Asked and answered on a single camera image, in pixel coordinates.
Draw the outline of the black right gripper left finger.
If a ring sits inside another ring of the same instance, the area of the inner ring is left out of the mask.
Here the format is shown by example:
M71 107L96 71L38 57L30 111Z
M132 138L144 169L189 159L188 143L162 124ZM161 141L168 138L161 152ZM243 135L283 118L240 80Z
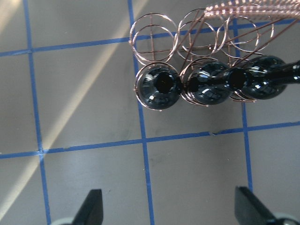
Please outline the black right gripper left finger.
M101 189L92 189L72 221L72 225L101 225L104 220Z

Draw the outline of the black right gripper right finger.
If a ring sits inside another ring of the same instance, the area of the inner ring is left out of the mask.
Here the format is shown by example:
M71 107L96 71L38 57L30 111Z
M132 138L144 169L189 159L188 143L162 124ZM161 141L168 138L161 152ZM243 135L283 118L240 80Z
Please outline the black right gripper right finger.
M239 225L275 225L277 220L247 187L235 188L234 214Z

